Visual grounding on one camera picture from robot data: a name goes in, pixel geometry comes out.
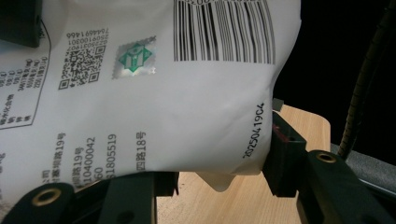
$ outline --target black plastic part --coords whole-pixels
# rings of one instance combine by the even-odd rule
[[[154,183],[154,173],[113,179],[98,223],[156,223]]]
[[[0,39],[39,46],[42,0],[0,0]]]
[[[306,141],[273,112],[271,150],[262,173],[271,192],[277,197],[294,197],[306,156]]]
[[[309,152],[302,178],[297,209],[303,223],[396,223],[339,156]]]
[[[157,223],[156,197],[178,193],[177,181],[177,172],[146,172],[102,180],[77,193],[69,184],[46,184],[23,196],[2,224]],[[61,194],[34,206],[33,198],[47,189]],[[45,201],[52,194],[43,195]]]
[[[43,202],[48,198],[54,197],[53,192],[56,191],[60,192],[60,195],[55,197],[56,199],[53,202],[39,206],[34,204],[35,197],[38,195],[42,195],[38,197],[38,200]],[[71,185],[62,183],[43,185],[25,194],[6,215],[2,224],[70,223],[67,214],[73,200],[74,189]]]

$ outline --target black cable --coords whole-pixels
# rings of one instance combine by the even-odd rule
[[[346,117],[346,127],[343,133],[337,154],[347,159],[353,150],[355,142],[361,129],[361,121],[364,115],[364,105],[370,92],[372,81],[376,70],[383,58],[387,46],[396,36],[396,0],[390,0],[385,7],[380,23],[377,25],[375,35],[372,39],[361,71],[352,94],[352,99]]]

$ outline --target barcode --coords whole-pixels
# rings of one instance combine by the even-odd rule
[[[174,60],[275,63],[265,0],[174,0]]]

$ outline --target white plastic bag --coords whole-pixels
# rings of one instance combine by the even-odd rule
[[[0,41],[2,215],[49,182],[258,174],[300,22],[297,0],[45,0],[39,48]]]

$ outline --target green logo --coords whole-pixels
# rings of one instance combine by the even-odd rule
[[[119,62],[124,65],[124,69],[134,72],[144,65],[151,54],[151,51],[146,49],[144,45],[134,44],[119,58]]]

